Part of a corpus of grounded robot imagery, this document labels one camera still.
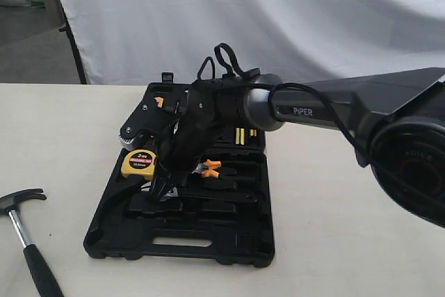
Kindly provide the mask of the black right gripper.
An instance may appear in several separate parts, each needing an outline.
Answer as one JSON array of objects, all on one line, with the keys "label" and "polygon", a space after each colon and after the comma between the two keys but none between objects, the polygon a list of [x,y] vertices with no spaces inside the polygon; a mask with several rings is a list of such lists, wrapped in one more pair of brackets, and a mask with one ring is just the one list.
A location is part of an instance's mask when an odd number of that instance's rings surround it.
[{"label": "black right gripper", "polygon": [[[120,136],[154,139],[157,153],[149,199],[160,202],[174,186],[173,178],[195,169],[204,152],[223,130],[218,95],[221,81],[150,83],[143,97],[120,128]],[[164,98],[163,107],[155,97]]]}]

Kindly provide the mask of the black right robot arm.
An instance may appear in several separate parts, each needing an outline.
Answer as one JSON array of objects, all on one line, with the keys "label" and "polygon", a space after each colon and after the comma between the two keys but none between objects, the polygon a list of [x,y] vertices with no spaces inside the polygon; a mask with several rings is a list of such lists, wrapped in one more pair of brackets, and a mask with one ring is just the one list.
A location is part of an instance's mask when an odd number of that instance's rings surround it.
[{"label": "black right robot arm", "polygon": [[167,107],[147,95],[120,129],[128,150],[157,142],[161,197],[192,171],[227,127],[276,131],[286,123],[335,129],[404,210],[444,225],[444,69],[285,83],[258,69],[197,77],[184,104]]}]

